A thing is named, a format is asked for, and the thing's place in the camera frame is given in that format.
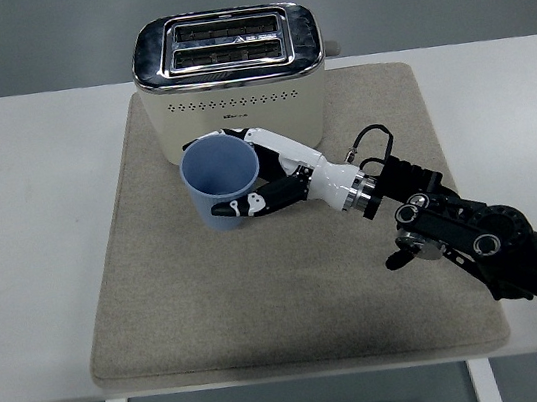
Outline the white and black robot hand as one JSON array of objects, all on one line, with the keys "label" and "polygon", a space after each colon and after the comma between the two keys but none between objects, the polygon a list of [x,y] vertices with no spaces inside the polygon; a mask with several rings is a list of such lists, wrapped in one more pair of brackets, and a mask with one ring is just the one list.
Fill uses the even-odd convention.
[{"label": "white and black robot hand", "polygon": [[254,127],[220,129],[186,143],[179,167],[197,211],[217,229],[312,199],[346,211],[365,178],[352,164],[331,163],[316,149]]}]

